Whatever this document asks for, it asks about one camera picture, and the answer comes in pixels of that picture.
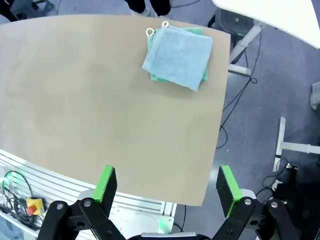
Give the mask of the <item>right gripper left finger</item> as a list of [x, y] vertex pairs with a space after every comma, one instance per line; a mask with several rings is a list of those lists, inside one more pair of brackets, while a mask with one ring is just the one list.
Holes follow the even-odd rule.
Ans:
[[56, 200], [49, 205], [38, 240], [75, 240], [80, 231], [90, 230], [97, 240], [124, 240], [109, 219], [117, 190], [115, 168], [106, 165], [90, 197], [72, 205]]

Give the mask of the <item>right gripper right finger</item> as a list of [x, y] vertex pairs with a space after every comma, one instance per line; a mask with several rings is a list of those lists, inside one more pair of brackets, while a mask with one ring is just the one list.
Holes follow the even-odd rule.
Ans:
[[213, 236], [214, 240], [237, 240], [244, 229], [254, 230], [259, 240], [299, 239], [285, 204], [278, 199], [261, 203], [244, 196], [228, 165], [219, 167], [216, 190], [225, 221]]

